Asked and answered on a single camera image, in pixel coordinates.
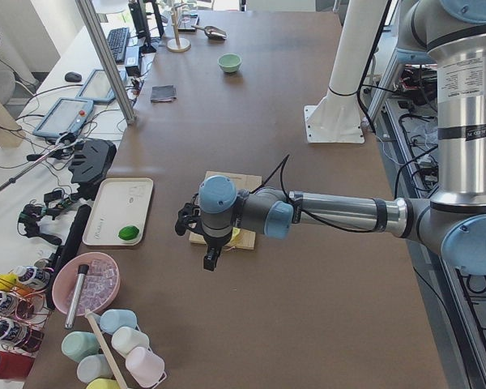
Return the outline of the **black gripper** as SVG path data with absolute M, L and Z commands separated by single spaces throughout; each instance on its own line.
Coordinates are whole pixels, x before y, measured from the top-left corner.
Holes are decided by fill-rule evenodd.
M 232 239 L 232 228 L 228 227 L 222 230 L 205 231 L 203 237 L 210 248 L 209 252 L 203 258 L 203 268 L 208 271 L 214 271 L 220 256 L 220 251 Z

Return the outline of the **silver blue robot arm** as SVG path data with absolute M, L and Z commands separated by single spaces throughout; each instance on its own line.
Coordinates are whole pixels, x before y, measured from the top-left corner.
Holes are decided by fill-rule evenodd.
M 207 244 L 215 269 L 236 228 L 274 238 L 299 223 L 418 242 L 469 275 L 486 276 L 486 1 L 404 1 L 394 56 L 437 68 L 438 182 L 426 199 L 353 198 L 207 178 L 179 221 Z

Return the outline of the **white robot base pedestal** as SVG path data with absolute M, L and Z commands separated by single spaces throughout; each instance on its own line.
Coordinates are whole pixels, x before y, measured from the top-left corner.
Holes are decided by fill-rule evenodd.
M 305 132 L 310 143 L 365 141 L 357 93 L 389 8 L 386 0 L 348 3 L 327 94 L 317 105 L 304 107 Z

